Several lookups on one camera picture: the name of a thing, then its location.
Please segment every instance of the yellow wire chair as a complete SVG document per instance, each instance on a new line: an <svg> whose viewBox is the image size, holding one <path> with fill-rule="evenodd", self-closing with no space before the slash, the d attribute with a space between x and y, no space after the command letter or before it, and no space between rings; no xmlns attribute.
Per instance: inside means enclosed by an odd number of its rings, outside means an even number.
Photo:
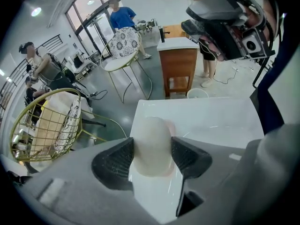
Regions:
<svg viewBox="0 0 300 225"><path fill-rule="evenodd" d="M138 47L135 49L135 51L134 51L132 54L127 55L127 56L124 56L124 57L121 57L121 58L116 58L115 54L112 54L112 56L113 56L114 59L113 59L112 61L108 62L108 63L106 64L105 67L103 67L103 64L102 64L102 56L103 56L104 50L107 49L107 50L110 51L110 50L112 49L111 46L110 46L110 44L111 44L112 42L115 42L116 36L120 36L122 32L124 32L125 30L128 30L128 29L131 30L133 33L135 33L135 34L138 35L138 43L139 43ZM133 84L131 78L129 77L129 75L128 75L128 74L126 73L126 71L124 70L125 67L130 67L130 68L131 68L131 70L132 70L132 72L133 72L133 74L134 74L134 76L135 76L135 78L136 78L136 80L137 80L137 82L138 82L138 84L139 84L139 86L140 86L140 88L141 88L141 90L142 90L142 92L143 92L143 94L144 94L144 96L146 97L147 100L149 99L149 97L150 97L150 95L151 95L151 93L152 93L152 80L150 79L150 77L148 76L148 74L146 73L146 71L143 69L143 67L141 66L141 64L140 64L140 62L138 61L138 59L135 58L136 55L137 55L138 52L139 52L139 49L140 49L140 46L141 46L141 45L142 45L142 37L141 37L141 35L140 35L136 30L134 30L133 28L131 28L131 27L125 27L125 28L122 28L122 29L118 30L118 31L114 34L114 36L112 37L112 39L105 45L105 47L104 47L104 49L103 49L103 51L102 51L102 53L101 53L101 57L100 57L100 66L101 66L101 68L102 68L103 70L105 70L106 72L108 72L109 77L111 78L111 81L112 81L112 83L113 83L113 86L114 86L114 88L116 89L117 94L118 94L118 96L119 96L119 98L120 98L120 100L121 100L122 103L124 103L124 96L125 96L125 93L126 93L128 87L129 87L131 84ZM146 76L148 77L148 79L149 79L149 81L150 81L150 83L151 83L151 89L150 89L149 95L146 95L145 91L143 90L143 88L142 88L142 86L141 86L139 80L137 79L137 77L136 77L136 75L135 75L135 73L134 73L134 71L133 71L133 69L132 69L132 67L131 67L131 64L132 64L133 61L137 61L138 65L139 65L140 68L144 71L144 73L146 74ZM117 71L117 70L119 70L119 69L122 69L122 70L124 71L124 73L127 75L127 77L130 79L130 84L125 88L125 91L124 91L122 97L121 97L121 95L119 94L119 92L118 92L118 90L117 90L117 88L116 88L116 85L115 85L115 83L113 82L113 78L112 78L112 76L111 76L111 73L112 73L112 72Z"/></svg>
<svg viewBox="0 0 300 225"><path fill-rule="evenodd" d="M49 103L43 101L60 92L73 92L74 101L66 113L60 113L49 108ZM10 151L17 161L40 162L54 160L68 153L81 133L86 133L93 138L106 142L83 129L83 123L101 125L106 124L84 120L82 112L95 117L112 121L126 134L123 128L114 120L81 110L80 92L75 89L64 88L51 91L31 102L18 116L10 133Z"/></svg>

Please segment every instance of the camera lens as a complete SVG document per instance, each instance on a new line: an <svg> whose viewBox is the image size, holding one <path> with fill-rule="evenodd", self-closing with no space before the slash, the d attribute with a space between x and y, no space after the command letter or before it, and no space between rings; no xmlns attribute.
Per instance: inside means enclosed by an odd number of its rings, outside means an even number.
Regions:
<svg viewBox="0 0 300 225"><path fill-rule="evenodd" d="M251 51L254 51L256 49L256 46L255 46L254 42L248 41L247 48Z"/></svg>

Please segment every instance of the patterned fabric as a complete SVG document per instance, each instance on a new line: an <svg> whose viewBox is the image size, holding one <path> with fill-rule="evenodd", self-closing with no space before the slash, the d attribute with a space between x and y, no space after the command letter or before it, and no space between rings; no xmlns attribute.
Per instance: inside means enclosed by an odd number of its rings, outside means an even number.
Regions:
<svg viewBox="0 0 300 225"><path fill-rule="evenodd" d="M141 37L136 30L131 27L125 27L114 34L108 45L112 57L117 59L129 56L138 51L141 42Z"/></svg>
<svg viewBox="0 0 300 225"><path fill-rule="evenodd" d="M65 118L64 125L54 144L54 149L58 154L65 152L72 145L73 138L75 137L78 128L79 104L79 99L75 99L71 104L70 111Z"/></svg>

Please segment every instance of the man in blue shirt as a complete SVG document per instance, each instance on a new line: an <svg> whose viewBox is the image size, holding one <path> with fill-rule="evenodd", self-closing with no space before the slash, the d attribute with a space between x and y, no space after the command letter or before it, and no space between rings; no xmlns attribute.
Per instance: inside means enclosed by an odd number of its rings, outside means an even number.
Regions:
<svg viewBox="0 0 300 225"><path fill-rule="evenodd" d="M133 21L133 18L136 15L134 11L128 7L119 7L119 2L116 0L110 1L109 6L113 9L110 20L115 29L132 27L136 30L135 23ZM144 59L151 57L150 54L145 52L143 45L140 46L140 52L143 54Z"/></svg>

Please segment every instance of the ceiling light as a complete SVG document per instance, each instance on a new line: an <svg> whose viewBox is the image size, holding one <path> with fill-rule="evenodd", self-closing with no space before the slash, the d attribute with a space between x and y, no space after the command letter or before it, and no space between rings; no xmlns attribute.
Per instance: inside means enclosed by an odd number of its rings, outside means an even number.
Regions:
<svg viewBox="0 0 300 225"><path fill-rule="evenodd" d="M91 4L93 4L95 1L94 0L89 0L88 1L88 5L91 5Z"/></svg>
<svg viewBox="0 0 300 225"><path fill-rule="evenodd" d="M39 15L39 13L42 11L42 9L40 7L37 7L36 9L34 9L31 13L31 16L35 17L37 15Z"/></svg>

